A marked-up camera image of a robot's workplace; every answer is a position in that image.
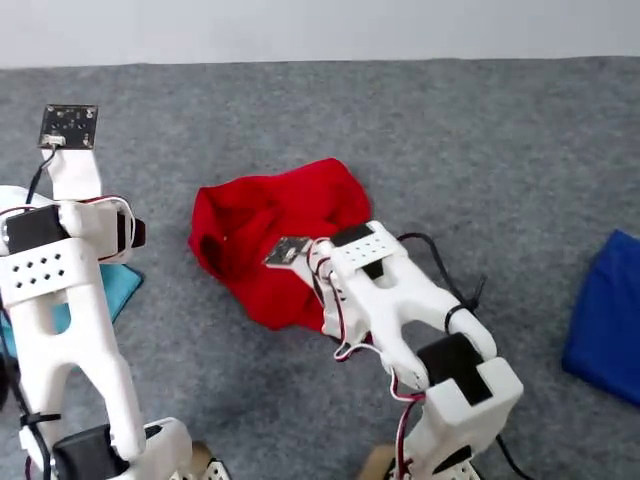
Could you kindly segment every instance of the red fabric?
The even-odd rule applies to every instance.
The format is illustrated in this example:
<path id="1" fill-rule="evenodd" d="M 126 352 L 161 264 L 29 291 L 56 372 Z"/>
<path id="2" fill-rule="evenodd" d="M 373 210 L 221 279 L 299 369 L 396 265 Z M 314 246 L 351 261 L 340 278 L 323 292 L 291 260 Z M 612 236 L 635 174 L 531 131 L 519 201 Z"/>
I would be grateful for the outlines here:
<path id="1" fill-rule="evenodd" d="M 198 191 L 189 246 L 249 317 L 269 328 L 322 328 L 313 291 L 287 270 L 262 264 L 280 237 L 329 236 L 369 220 L 366 192 L 335 158 L 274 176 L 244 177 Z"/>

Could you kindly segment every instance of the gray carpet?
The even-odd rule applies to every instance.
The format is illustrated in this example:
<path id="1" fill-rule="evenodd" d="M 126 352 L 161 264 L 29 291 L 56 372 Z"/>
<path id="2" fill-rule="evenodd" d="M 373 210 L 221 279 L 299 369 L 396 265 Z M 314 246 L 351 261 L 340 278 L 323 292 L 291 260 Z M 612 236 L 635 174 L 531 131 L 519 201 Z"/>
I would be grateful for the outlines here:
<path id="1" fill-rule="evenodd" d="M 2 183 L 27 184 L 47 102 L 101 105 L 105 189 L 149 242 L 147 279 L 118 320 L 148 420 L 172 415 L 235 480 L 353 479 L 401 406 L 369 352 L 346 364 L 301 329 L 252 323 L 187 248 L 200 185 L 344 160 L 393 232 L 427 231 L 525 384 L 504 432 L 537 479 L 640 472 L 640 415 L 560 369 L 591 256 L 640 234 L 640 59 L 133 65 L 0 72 Z M 415 260 L 434 273 L 420 244 Z M 410 327 L 420 344 L 431 334 Z M 69 431 L 102 422 L 80 375 Z M 20 478 L 17 412 L 0 414 L 2 478 Z M 488 480 L 514 475 L 494 446 Z"/>

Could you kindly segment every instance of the wire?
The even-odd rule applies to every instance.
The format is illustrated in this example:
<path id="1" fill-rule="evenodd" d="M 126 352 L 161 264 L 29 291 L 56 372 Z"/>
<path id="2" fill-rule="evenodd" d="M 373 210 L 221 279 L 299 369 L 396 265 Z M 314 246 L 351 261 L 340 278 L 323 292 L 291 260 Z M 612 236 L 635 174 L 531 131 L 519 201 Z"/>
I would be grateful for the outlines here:
<path id="1" fill-rule="evenodd" d="M 56 156 L 57 151 L 58 151 L 58 146 L 51 145 L 51 155 L 49 155 L 47 159 L 40 164 L 40 166 L 38 167 L 38 170 L 36 170 L 36 173 L 34 173 L 33 178 L 31 179 L 31 183 L 29 184 L 27 199 L 24 202 L 27 205 L 29 205 L 33 200 L 33 196 L 36 193 L 36 188 L 38 188 L 38 183 L 40 183 L 40 177 L 42 177 L 42 172 L 44 171 L 45 168 L 49 166 L 49 163 L 51 163 L 53 158 Z"/>
<path id="2" fill-rule="evenodd" d="M 4 303 L 2 302 L 1 296 L 0 312 L 4 315 L 5 318 L 9 318 L 9 314 L 4 308 Z M 18 402 L 18 407 L 20 408 L 22 416 L 29 417 L 31 416 L 31 411 L 29 410 L 27 401 L 20 391 L 20 384 L 18 383 L 13 370 L 9 366 L 8 359 L 10 358 L 10 355 L 9 348 L 7 347 L 7 339 L 4 334 L 4 328 L 0 328 L 0 345 L 2 345 L 2 355 L 7 359 L 7 362 L 5 362 L 5 371 L 7 374 L 7 378 L 9 379 L 9 386 L 11 387 L 11 391 L 13 392 L 13 396 L 15 397 L 16 402 Z M 51 454 L 49 453 L 49 449 L 47 448 L 47 444 L 44 441 L 42 433 L 40 432 L 40 429 L 33 423 L 27 423 L 26 426 L 31 431 L 31 434 L 33 435 L 33 438 L 38 445 L 38 449 L 40 450 L 40 454 L 42 455 L 42 478 L 43 480 L 51 480 Z"/>
<path id="3" fill-rule="evenodd" d="M 404 480 L 404 476 L 408 473 L 408 467 L 411 463 L 410 460 L 405 461 L 404 459 L 404 434 L 407 430 L 407 422 L 409 421 L 409 413 L 411 413 L 411 409 L 421 400 L 424 400 L 426 395 L 424 393 L 416 396 L 414 400 L 407 404 L 400 416 L 400 421 L 398 422 L 398 430 L 396 431 L 396 459 L 398 464 L 398 478 L 399 480 Z"/>
<path id="4" fill-rule="evenodd" d="M 31 457 L 27 455 L 27 459 L 24 461 L 24 478 L 31 480 Z"/>
<path id="5" fill-rule="evenodd" d="M 394 400 L 405 403 L 413 402 L 416 398 L 420 399 L 425 395 L 422 392 L 410 394 L 398 393 L 398 375 L 393 368 L 391 368 L 391 383 L 389 384 L 389 393 L 391 393 L 391 396 Z"/>
<path id="6" fill-rule="evenodd" d="M 456 286 L 453 279 L 449 275 L 449 272 L 447 271 L 447 267 L 444 266 L 444 262 L 442 261 L 442 257 L 440 256 L 440 252 L 438 251 L 438 247 L 436 247 L 436 244 L 433 241 L 433 239 L 426 233 L 409 232 L 409 233 L 404 233 L 400 235 L 398 237 L 398 241 L 404 242 L 405 240 L 408 240 L 410 238 L 419 238 L 420 240 L 425 241 L 429 245 L 429 249 L 431 250 L 431 256 L 433 257 L 433 260 L 436 262 L 436 266 L 438 267 L 438 270 L 440 270 L 440 275 L 442 275 L 442 279 L 444 280 L 444 283 L 447 284 L 447 288 L 458 300 L 463 299 L 464 296 L 462 295 L 462 292 L 458 290 L 458 287 Z"/>
<path id="7" fill-rule="evenodd" d="M 457 288 L 457 286 L 456 286 L 455 282 L 453 281 L 453 279 L 451 278 L 451 276 L 449 275 L 449 272 L 447 271 L 447 268 L 445 267 L 444 262 L 442 261 L 442 257 L 440 256 L 440 253 L 438 252 L 438 248 L 436 247 L 436 244 L 433 241 L 433 239 L 429 235 L 427 235 L 425 233 L 410 232 L 410 233 L 405 233 L 403 235 L 400 235 L 398 237 L 398 241 L 402 242 L 402 241 L 407 240 L 409 238 L 419 238 L 421 240 L 424 240 L 429 245 L 429 248 L 431 250 L 431 255 L 433 256 L 433 259 L 436 262 L 438 270 L 440 270 L 440 275 L 442 275 L 442 278 L 444 279 L 444 282 L 447 284 L 447 288 L 449 288 L 451 293 L 460 302 L 460 305 L 457 305 L 457 306 L 453 307 L 447 313 L 447 320 L 451 320 L 451 316 L 453 315 L 453 313 L 455 313 L 457 310 L 459 310 L 461 308 L 466 308 L 467 310 L 473 312 L 473 310 L 475 310 L 478 307 L 480 296 L 482 295 L 482 290 L 483 290 L 484 285 L 486 283 L 487 277 L 485 275 L 480 277 L 480 281 L 478 282 L 478 285 L 476 286 L 476 290 L 475 290 L 475 292 L 473 294 L 473 297 L 471 297 L 471 299 L 466 299 L 464 297 L 464 295 L 462 295 L 462 292 L 460 292 L 460 290 Z M 448 331 L 449 330 L 448 329 L 448 323 L 449 322 L 447 320 L 445 320 L 445 329 L 446 329 L 447 334 L 448 334 L 449 333 L 449 331 Z M 533 477 L 531 477 L 531 476 L 527 475 L 526 473 L 524 473 L 522 471 L 522 469 L 518 466 L 518 464 L 516 464 L 515 460 L 511 456 L 511 452 L 509 452 L 509 449 L 507 448 L 507 445 L 505 444 L 505 442 L 504 442 L 504 440 L 503 440 L 501 435 L 498 435 L 496 437 L 496 442 L 498 443 L 498 446 L 500 447 L 500 450 L 502 451 L 502 454 L 504 455 L 505 459 L 507 460 L 507 463 L 509 464 L 511 469 L 514 471 L 514 473 L 516 475 L 518 475 L 520 478 L 523 478 L 525 480 L 533 480 Z"/>
<path id="8" fill-rule="evenodd" d="M 530 477 L 529 475 L 524 473 L 520 469 L 518 464 L 515 462 L 515 460 L 511 456 L 511 452 L 507 448 L 507 444 L 504 443 L 504 439 L 502 438 L 502 435 L 498 435 L 496 437 L 496 442 L 498 443 L 498 446 L 500 447 L 500 450 L 502 450 L 502 454 L 504 455 L 504 458 L 507 459 L 507 463 L 511 467 L 511 470 L 513 470 L 515 472 L 515 474 L 518 475 L 520 478 L 524 478 L 524 480 L 533 480 L 533 477 Z"/>

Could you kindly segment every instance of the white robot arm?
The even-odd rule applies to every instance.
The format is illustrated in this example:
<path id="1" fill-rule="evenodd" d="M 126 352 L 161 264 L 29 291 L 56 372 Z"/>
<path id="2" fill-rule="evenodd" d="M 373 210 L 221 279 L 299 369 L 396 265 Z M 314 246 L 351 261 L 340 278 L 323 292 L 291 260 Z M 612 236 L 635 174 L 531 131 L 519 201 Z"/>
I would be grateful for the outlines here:
<path id="1" fill-rule="evenodd" d="M 14 394 L 23 410 L 20 441 L 45 480 L 224 480 L 211 461 L 194 472 L 192 442 L 174 418 L 143 424 L 131 372 L 118 351 L 100 263 L 124 263 L 144 244 L 144 224 L 126 200 L 103 196 L 93 155 L 97 107 L 45 110 L 45 162 L 27 205 L 0 213 L 0 293 L 12 323 L 20 367 Z M 53 201 L 32 197 L 41 170 Z M 52 308 L 67 303 L 69 328 L 58 333 Z M 6 342 L 2 338 L 4 353 Z M 79 367 L 103 397 L 109 423 L 62 437 L 64 385 Z"/>
<path id="2" fill-rule="evenodd" d="M 478 478 L 469 461 L 495 440 L 523 386 L 460 300 L 436 286 L 377 221 L 330 239 L 283 238 L 265 263 L 294 270 L 314 288 L 324 305 L 323 333 L 342 342 L 336 360 L 358 348 L 376 350 L 392 375 L 392 395 L 411 405 L 424 400 L 406 440 L 408 410 L 401 420 L 393 478 Z M 415 320 L 449 335 L 415 354 L 402 338 L 402 325 Z M 420 393 L 399 395 L 398 380 Z"/>

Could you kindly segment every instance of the blue fabric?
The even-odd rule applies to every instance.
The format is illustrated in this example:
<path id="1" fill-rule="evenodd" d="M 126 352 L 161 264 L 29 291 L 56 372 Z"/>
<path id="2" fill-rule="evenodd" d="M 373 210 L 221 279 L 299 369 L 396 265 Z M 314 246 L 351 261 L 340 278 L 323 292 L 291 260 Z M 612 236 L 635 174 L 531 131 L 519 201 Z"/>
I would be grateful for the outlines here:
<path id="1" fill-rule="evenodd" d="M 133 292 L 142 283 L 142 275 L 125 265 L 100 265 L 100 273 L 102 274 L 102 282 L 107 295 L 107 304 L 111 313 L 111 321 L 115 322 L 120 311 L 133 295 Z M 58 305 L 53 312 L 54 323 L 58 332 L 63 332 L 69 327 L 71 317 L 69 315 L 69 307 L 67 304 Z M 13 340 L 11 327 L 6 320 L 2 318 L 2 328 L 7 338 L 7 346 L 11 356 L 16 355 L 16 346 Z"/>
<path id="2" fill-rule="evenodd" d="M 640 241 L 615 231 L 573 311 L 562 366 L 640 406 Z"/>

